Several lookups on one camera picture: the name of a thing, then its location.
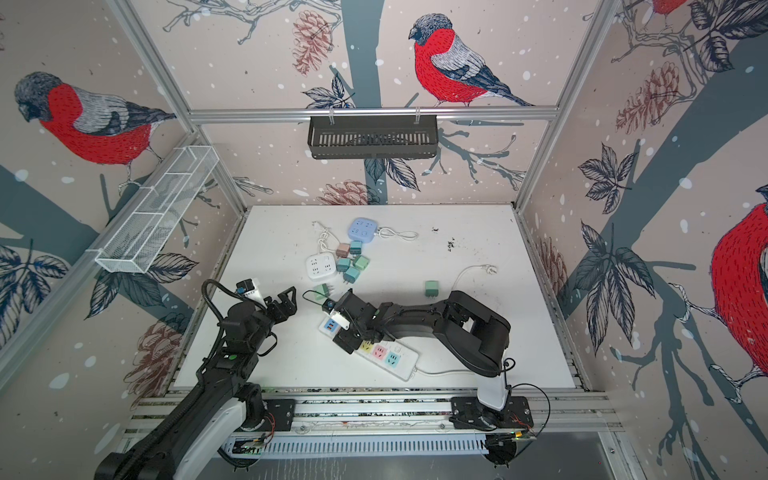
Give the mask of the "long white power strip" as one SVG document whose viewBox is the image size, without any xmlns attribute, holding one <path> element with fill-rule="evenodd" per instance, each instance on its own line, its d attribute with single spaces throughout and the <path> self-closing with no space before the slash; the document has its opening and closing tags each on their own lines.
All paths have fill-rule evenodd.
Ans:
<svg viewBox="0 0 768 480">
<path fill-rule="evenodd" d="M 336 340 L 341 333 L 350 333 L 351 329 L 349 322 L 340 316 L 325 317 L 318 324 L 318 330 L 331 340 Z M 353 354 L 405 382 L 414 375 L 419 359 L 419 353 L 410 347 L 385 340 L 377 343 L 363 340 Z"/>
</svg>

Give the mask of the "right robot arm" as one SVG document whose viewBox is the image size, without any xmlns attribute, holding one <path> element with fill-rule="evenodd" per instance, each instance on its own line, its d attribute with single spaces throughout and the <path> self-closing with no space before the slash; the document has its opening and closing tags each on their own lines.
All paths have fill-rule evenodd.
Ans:
<svg viewBox="0 0 768 480">
<path fill-rule="evenodd" d="M 427 305 L 374 306 L 348 290 L 339 300 L 325 300 L 322 310 L 341 325 L 333 341 L 349 354 L 365 341 L 435 338 L 469 371 L 503 379 L 511 325 L 465 292 L 453 290 L 447 299 Z"/>
</svg>

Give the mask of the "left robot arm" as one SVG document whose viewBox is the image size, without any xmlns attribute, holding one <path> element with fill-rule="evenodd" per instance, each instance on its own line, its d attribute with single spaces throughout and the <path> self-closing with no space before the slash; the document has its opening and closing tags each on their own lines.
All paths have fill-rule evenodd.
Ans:
<svg viewBox="0 0 768 480">
<path fill-rule="evenodd" d="M 195 372 L 197 383 L 130 450 L 102 460 L 96 479 L 196 479 L 237 429 L 256 430 L 268 422 L 267 435 L 277 431 L 261 386 L 249 379 L 259 360 L 271 352 L 261 347 L 276 337 L 274 326 L 297 313 L 296 289 L 260 301 L 207 279 L 201 294 L 217 319 L 218 333 Z"/>
</svg>

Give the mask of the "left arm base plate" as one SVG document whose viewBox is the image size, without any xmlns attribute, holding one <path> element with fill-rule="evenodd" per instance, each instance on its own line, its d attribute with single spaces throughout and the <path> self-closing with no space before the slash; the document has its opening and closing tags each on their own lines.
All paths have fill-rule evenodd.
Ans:
<svg viewBox="0 0 768 480">
<path fill-rule="evenodd" d="M 267 399 L 260 402 L 249 401 L 246 405 L 246 417 L 239 427 L 245 432 L 287 432 L 293 424 L 296 401 L 293 399 Z"/>
</svg>

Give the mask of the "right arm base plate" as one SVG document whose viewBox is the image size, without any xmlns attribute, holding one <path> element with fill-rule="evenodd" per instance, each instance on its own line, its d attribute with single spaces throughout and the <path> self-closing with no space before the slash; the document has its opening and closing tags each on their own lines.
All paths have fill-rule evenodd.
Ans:
<svg viewBox="0 0 768 480">
<path fill-rule="evenodd" d="M 497 429 L 532 430 L 534 421 L 528 400 L 522 396 L 507 397 L 501 410 L 483 405 L 476 397 L 450 399 L 449 421 L 457 430 L 490 432 Z"/>
</svg>

